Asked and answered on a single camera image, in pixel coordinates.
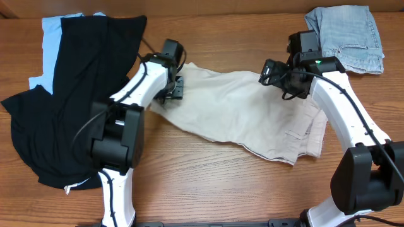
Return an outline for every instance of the light blue shirt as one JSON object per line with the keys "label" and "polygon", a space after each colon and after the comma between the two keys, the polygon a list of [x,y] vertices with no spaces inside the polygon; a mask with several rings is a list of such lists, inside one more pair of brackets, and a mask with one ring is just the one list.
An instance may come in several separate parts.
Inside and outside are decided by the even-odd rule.
{"label": "light blue shirt", "polygon": [[[44,50],[42,57],[43,75],[28,79],[30,89],[37,85],[42,85],[45,90],[53,94],[53,76],[55,71],[57,54],[62,37],[61,18],[84,16],[83,13],[76,13],[66,16],[55,16],[51,18],[42,18],[42,29],[44,31],[44,39],[42,41],[42,49]],[[94,16],[105,16],[103,13],[95,13]]]}

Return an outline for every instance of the wood grain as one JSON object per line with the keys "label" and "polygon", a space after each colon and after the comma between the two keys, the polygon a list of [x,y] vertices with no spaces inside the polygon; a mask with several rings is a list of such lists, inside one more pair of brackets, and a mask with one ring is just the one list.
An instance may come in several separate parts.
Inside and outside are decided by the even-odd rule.
{"label": "wood grain", "polygon": [[[306,30],[303,14],[149,17],[145,38],[155,49],[180,41],[195,62],[220,72],[260,72],[267,58],[285,61],[287,37]],[[374,13],[383,44],[384,74],[350,74],[357,96],[394,141],[404,140],[404,14]],[[0,100],[28,89],[42,74],[40,20],[0,21]],[[141,46],[140,53],[148,49]],[[10,117],[0,107],[0,226],[74,226],[99,222],[102,190],[63,190],[37,176],[11,143]],[[297,217],[330,194],[330,178],[342,157],[326,130],[321,158],[299,158],[292,167],[262,160],[230,143],[210,143],[147,112],[145,151],[134,171],[138,221],[264,221]],[[404,222],[404,206],[374,214]],[[364,221],[359,226],[381,226]]]}
{"label": "wood grain", "polygon": [[0,0],[9,18],[43,18],[102,11],[109,16],[183,16],[252,13],[308,13],[315,7],[344,4],[369,6],[372,12],[399,11],[401,0]]}

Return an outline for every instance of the beige pants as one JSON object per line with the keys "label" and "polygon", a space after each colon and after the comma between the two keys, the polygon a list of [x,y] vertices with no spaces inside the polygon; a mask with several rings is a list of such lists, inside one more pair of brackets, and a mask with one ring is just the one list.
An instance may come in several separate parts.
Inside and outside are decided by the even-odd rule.
{"label": "beige pants", "polygon": [[327,118],[310,96],[282,100],[281,89],[262,86],[247,71],[216,73],[190,63],[179,75],[184,98],[151,105],[178,128],[270,161],[293,165],[301,155],[320,156]]}

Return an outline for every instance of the black cloth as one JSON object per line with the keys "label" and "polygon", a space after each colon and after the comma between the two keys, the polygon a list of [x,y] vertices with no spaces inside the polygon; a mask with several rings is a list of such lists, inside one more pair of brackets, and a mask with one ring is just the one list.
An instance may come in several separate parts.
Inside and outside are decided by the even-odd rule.
{"label": "black cloth", "polygon": [[62,18],[61,25],[54,94],[37,86],[1,103],[11,115],[13,145],[40,183],[62,189],[90,178],[75,189],[91,189],[101,182],[86,162],[86,131],[74,149],[71,142],[89,119],[92,102],[108,99],[129,81],[146,17]]}

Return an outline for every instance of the wooden table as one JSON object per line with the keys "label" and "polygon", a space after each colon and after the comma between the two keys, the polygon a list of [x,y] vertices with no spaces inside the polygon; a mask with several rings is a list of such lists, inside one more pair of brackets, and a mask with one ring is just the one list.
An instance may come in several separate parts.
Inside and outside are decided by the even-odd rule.
{"label": "wooden table", "polygon": [[[404,140],[404,14],[374,13],[384,74],[350,74],[357,96],[392,140]],[[160,49],[180,41],[195,62],[219,72],[259,73],[265,59],[285,61],[288,36],[307,30],[304,15],[229,15],[149,18],[145,38]],[[41,20],[0,20],[0,100],[28,89],[42,74]],[[141,47],[140,53],[148,49]],[[39,184],[15,151],[10,116],[0,107],[0,226],[74,226],[97,223],[102,189],[73,191]],[[343,155],[330,127],[321,158],[290,165],[258,158],[240,146],[210,143],[146,115],[145,151],[134,171],[138,221],[166,223],[264,221],[294,218],[330,195],[330,178]],[[373,215],[404,222],[404,206]],[[364,221],[360,226],[381,226]]]}

